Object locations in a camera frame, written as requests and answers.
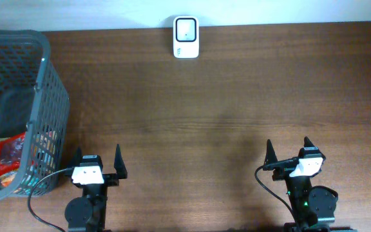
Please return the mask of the red snack bag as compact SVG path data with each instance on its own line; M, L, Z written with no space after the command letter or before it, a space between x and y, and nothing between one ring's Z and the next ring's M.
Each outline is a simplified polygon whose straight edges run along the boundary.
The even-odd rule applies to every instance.
M0 138L0 177L18 170L22 150L24 146L25 133L13 137Z

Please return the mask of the white barcode scanner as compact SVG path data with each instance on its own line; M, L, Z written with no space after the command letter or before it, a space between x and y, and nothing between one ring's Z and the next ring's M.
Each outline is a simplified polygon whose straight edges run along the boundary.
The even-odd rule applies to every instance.
M194 59L200 53L200 25L194 16L173 19L173 55L177 59Z

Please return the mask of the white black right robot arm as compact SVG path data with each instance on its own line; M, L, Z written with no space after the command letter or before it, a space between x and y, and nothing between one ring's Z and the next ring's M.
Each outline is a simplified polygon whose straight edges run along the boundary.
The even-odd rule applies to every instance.
M339 195L325 186L313 186L311 178L321 172L326 156L319 148L304 138L297 156L278 160L271 140L267 141L265 161L258 169L272 171L273 181L283 180L289 201L284 201L267 186L263 188L280 200L289 210L294 222L284 224L284 231L353 231L351 227L332 227L335 222Z

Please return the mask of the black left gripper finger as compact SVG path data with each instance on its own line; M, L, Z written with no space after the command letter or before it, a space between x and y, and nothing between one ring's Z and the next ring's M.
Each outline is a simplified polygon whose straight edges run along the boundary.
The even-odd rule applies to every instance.
M80 147L78 147L75 153L73 154L72 159L67 164L67 168L70 168L70 170L66 172L66 176L72 176L73 169L75 167L80 166L81 160L82 160L82 150Z
M117 144L116 151L115 151L114 168L115 168L118 179L127 179L128 171L124 164L119 144Z

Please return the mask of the grey plastic mesh basket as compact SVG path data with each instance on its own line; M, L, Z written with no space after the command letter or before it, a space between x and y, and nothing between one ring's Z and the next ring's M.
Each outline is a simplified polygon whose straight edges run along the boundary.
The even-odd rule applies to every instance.
M0 138L25 135L13 181L0 200L49 193L57 183L70 111L66 88L50 60L48 39L33 30L0 30Z

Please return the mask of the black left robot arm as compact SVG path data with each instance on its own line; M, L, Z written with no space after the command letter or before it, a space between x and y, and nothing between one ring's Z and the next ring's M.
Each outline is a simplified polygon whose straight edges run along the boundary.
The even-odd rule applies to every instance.
M103 173L103 163L99 155L83 155L77 149L68 167L66 176L71 183L82 190L80 197L71 200L64 211L68 231L106 231L106 207L108 188L117 187L119 181L128 177L122 159L120 146L116 146L113 173Z

